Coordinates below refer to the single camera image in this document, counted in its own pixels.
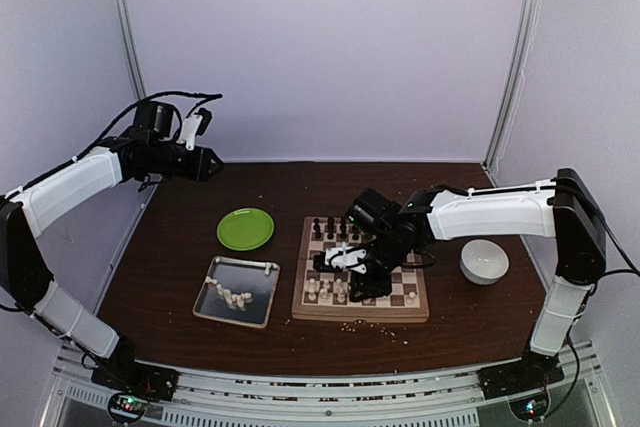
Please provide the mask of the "white chess bishop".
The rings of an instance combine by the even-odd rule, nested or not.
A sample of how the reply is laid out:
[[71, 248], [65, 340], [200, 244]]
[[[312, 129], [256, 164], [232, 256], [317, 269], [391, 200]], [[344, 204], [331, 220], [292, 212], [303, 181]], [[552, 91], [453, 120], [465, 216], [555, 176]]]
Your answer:
[[345, 305], [347, 303], [346, 291], [343, 288], [340, 288], [336, 292], [337, 302], [341, 305]]

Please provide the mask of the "white chess knight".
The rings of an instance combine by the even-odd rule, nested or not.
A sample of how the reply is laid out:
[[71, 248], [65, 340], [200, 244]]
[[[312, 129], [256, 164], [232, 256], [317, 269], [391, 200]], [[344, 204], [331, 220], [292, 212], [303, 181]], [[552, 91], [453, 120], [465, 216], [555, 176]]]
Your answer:
[[322, 289], [319, 294], [320, 301], [322, 303], [327, 303], [329, 301], [329, 292], [327, 289]]

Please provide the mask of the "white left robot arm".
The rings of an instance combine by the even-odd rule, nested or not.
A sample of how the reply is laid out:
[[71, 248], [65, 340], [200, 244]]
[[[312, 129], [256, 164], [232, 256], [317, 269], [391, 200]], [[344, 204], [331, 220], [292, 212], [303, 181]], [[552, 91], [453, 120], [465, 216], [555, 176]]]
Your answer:
[[[194, 100], [187, 115], [169, 103], [173, 96]], [[95, 363], [96, 383], [143, 395], [163, 380], [137, 362], [129, 338], [59, 284], [39, 240], [85, 202], [130, 180], [147, 187], [171, 178], [206, 182], [219, 173], [223, 161], [197, 139], [213, 120], [207, 104], [222, 97], [164, 91], [137, 100], [111, 122], [132, 114], [122, 133], [102, 131], [76, 156], [1, 197], [1, 287], [14, 302], [11, 311], [75, 344]]]

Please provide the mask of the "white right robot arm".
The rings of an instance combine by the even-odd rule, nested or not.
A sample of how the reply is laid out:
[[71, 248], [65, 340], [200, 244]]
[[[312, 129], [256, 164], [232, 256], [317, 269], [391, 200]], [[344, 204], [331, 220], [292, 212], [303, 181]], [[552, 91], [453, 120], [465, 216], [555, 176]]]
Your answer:
[[584, 312], [588, 293], [603, 277], [607, 240], [603, 214], [580, 174], [561, 168], [548, 179], [484, 189], [445, 184], [417, 190], [404, 202], [365, 189], [348, 207], [347, 223], [366, 240], [333, 247], [313, 259], [318, 272], [348, 272], [350, 297], [365, 300], [391, 291], [391, 272], [409, 254], [440, 241], [518, 236], [528, 247], [547, 242], [555, 268], [522, 355], [485, 367], [482, 386], [541, 388], [562, 375], [559, 353]]

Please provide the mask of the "metal tray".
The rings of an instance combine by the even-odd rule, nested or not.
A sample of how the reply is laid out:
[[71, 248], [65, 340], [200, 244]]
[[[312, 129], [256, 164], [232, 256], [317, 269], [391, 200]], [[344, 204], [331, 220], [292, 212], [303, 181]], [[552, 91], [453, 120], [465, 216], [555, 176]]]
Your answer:
[[216, 256], [192, 313], [205, 320], [264, 329], [270, 318], [280, 271], [274, 262]]

